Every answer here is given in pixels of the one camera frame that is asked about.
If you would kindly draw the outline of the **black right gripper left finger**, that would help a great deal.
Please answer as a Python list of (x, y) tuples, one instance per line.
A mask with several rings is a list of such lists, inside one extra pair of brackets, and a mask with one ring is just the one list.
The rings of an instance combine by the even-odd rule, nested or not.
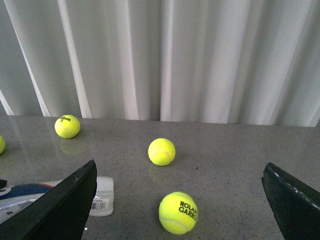
[(80, 240), (97, 190), (88, 161), (27, 208), (0, 225), (2, 240)]

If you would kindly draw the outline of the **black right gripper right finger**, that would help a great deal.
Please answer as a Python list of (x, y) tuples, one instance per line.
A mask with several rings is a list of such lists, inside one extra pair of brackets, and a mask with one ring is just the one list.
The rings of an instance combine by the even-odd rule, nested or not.
[(262, 186), (285, 240), (320, 238), (320, 193), (269, 162)]

